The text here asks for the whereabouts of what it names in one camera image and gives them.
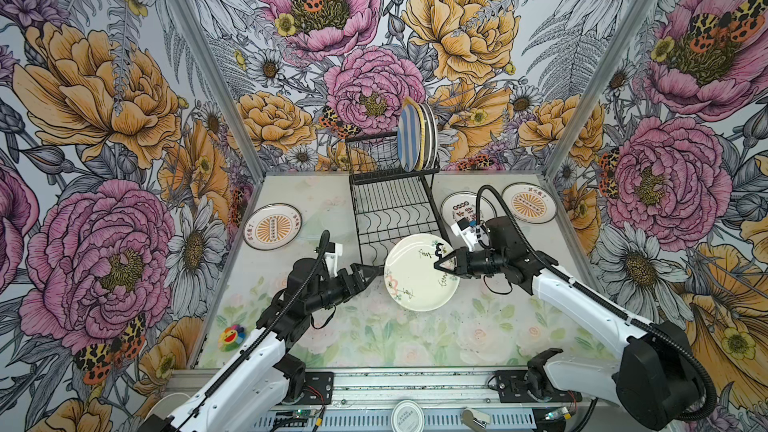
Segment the pale glass plate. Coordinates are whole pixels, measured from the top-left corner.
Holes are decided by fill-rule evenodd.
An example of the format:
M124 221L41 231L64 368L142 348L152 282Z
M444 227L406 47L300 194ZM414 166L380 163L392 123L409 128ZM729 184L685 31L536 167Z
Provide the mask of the pale glass plate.
M420 233L394 245L384 265L384 284L391 298L413 312L434 311L456 293L460 278L436 269L453 251L439 236Z

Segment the white plate red ring pattern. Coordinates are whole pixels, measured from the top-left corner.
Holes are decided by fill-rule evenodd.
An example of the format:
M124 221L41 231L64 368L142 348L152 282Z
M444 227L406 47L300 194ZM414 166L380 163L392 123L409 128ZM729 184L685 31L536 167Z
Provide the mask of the white plate red ring pattern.
M479 224L477 218L477 196L473 192L460 191L448 195L440 206L441 218L448 227L466 219L469 225L476 227ZM497 211L494 205L486 198L480 202L480 219L482 221L495 218Z

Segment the blue white striped plate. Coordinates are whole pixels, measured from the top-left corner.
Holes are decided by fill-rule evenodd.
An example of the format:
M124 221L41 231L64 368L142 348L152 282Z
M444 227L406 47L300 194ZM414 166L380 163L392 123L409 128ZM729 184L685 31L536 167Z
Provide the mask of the blue white striped plate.
M417 105L406 100L400 114L397 130L398 158L406 172L415 169L420 157L421 124Z

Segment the white plate green red rim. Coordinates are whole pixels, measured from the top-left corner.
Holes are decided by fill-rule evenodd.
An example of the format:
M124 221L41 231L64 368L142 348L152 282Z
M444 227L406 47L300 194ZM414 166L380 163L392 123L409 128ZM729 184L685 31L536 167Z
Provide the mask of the white plate green red rim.
M425 160L424 160L424 166L423 168L428 170L432 169L431 163L432 163L432 127L431 127L431 120L428 118L428 108L426 106L427 102L423 103L421 105L422 111L424 113L425 117Z

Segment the white plate with chinese characters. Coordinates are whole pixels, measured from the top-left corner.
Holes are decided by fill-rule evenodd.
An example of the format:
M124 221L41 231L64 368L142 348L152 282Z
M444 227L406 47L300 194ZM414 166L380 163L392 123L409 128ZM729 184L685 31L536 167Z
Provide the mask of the white plate with chinese characters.
M426 104L428 108L428 118L431 120L431 127L432 127L432 168L439 168L440 167L440 158L439 158L439 150L440 150L440 144L439 144L439 129L438 129L438 119L435 116L433 107L427 103Z

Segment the yellow woven square plate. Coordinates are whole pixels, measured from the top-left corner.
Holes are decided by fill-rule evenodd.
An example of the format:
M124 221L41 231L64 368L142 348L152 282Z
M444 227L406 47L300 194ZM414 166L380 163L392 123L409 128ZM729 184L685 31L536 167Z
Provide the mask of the yellow woven square plate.
M426 117L422 106L407 98L401 113L403 135L400 144L403 147L403 168L408 171L420 171L424 167L426 148Z

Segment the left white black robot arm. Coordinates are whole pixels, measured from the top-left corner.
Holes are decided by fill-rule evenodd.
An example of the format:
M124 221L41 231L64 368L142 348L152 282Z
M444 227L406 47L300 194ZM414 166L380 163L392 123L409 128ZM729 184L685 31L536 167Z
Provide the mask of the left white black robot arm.
M329 261L342 245L327 230L316 252L293 264L286 287L225 366L167 417L149 415L141 431L245 431L272 407L301 396L306 365L290 350L310 329L313 314L349 301L383 275L382 267L357 263L333 272Z

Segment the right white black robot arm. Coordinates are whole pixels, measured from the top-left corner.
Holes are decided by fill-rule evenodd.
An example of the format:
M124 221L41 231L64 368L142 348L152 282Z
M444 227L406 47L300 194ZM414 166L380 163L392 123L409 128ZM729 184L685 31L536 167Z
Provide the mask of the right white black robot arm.
M606 299L525 237L511 210L481 221L488 240L440 256L435 270L469 279L501 275L511 289L547 302L611 350L616 363L569 358L549 348L526 365L526 391L535 401L560 392L620 405L643 427L660 431L674 421L708 418L718 405L714 382L676 324L655 323Z

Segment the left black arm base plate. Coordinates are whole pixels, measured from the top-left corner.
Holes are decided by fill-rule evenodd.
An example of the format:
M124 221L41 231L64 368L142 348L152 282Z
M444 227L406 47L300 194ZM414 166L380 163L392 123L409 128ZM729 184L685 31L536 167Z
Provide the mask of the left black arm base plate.
M325 371L301 372L289 379L282 405L325 405L332 402L335 374Z

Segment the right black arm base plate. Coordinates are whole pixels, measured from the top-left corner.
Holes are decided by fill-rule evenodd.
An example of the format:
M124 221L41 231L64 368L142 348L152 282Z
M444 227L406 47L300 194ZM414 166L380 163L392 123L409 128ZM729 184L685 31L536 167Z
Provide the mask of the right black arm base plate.
M527 369L495 371L486 386L497 393L501 403L579 404L582 401L579 392L555 389L543 375Z

